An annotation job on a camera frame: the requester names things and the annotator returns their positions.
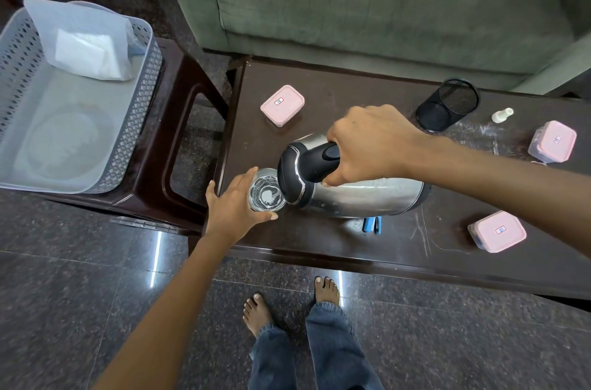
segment kettle handle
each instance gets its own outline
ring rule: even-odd
[[[301,155],[298,170],[301,178],[319,183],[340,164],[340,150],[333,141],[307,150]]]

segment pant leg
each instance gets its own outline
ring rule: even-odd
[[[314,304],[306,330],[318,390],[384,390],[339,306]]]
[[[248,390],[297,389],[293,350],[285,331],[274,323],[261,328],[251,350]]]

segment bare foot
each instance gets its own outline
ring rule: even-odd
[[[324,281],[321,277],[316,277],[314,280],[314,288],[316,291],[316,302],[329,301],[339,305],[339,288],[329,277],[325,277]]]
[[[253,298],[248,298],[244,304],[244,315],[242,316],[248,329],[256,337],[263,326],[273,321],[265,299],[261,294],[255,294]]]

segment granite floor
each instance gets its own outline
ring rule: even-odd
[[[176,0],[101,0],[176,39],[228,98],[229,57],[204,54]],[[1,23],[10,11],[0,9]],[[173,187],[203,203],[223,120],[199,99]],[[0,190],[0,388],[88,388],[187,255],[185,237]],[[304,318],[330,275],[369,361],[390,388],[591,388],[591,314],[526,294],[226,258],[197,320],[178,388],[246,388],[255,291],[287,329],[300,389],[314,373]]]

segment small white bottle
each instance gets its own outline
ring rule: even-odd
[[[513,109],[511,107],[507,107],[505,110],[499,110],[492,114],[492,121],[496,122],[497,124],[500,122],[505,121],[508,117],[513,114]]]

